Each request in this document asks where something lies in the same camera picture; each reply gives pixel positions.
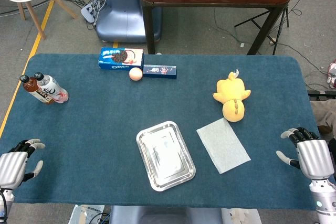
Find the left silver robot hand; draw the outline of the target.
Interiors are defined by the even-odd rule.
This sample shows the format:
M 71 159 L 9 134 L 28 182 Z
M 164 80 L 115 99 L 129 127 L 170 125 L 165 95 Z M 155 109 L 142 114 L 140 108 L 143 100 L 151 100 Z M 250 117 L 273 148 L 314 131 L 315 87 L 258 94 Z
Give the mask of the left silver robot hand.
M 27 162 L 32 153 L 37 149 L 45 148 L 45 144 L 40 139 L 20 141 L 7 153 L 1 155 L 1 189 L 14 190 L 23 182 L 36 177 L 44 162 L 38 161 L 32 172 L 26 173 Z

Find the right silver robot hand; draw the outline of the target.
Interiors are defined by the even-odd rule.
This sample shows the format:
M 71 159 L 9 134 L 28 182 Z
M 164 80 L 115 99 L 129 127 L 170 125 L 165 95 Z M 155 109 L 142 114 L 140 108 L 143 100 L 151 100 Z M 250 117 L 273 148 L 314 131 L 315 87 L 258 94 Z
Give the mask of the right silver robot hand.
M 276 151 L 284 163 L 302 171 L 310 180 L 328 179 L 334 174 L 330 151 L 325 140 L 305 128 L 290 128 L 282 132 L 282 139 L 289 139 L 296 148 L 298 158 L 288 158 L 283 152 Z

